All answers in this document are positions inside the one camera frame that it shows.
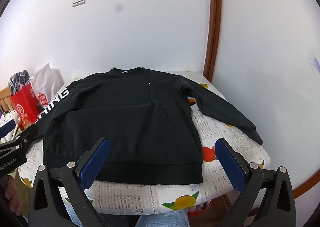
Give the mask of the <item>person's left hand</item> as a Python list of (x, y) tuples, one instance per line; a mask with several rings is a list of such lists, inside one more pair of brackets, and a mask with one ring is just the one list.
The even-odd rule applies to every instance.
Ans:
[(9, 209), (11, 212), (19, 214), (20, 198), (15, 180), (12, 176), (8, 176), (7, 187), (5, 188), (5, 197), (9, 201)]

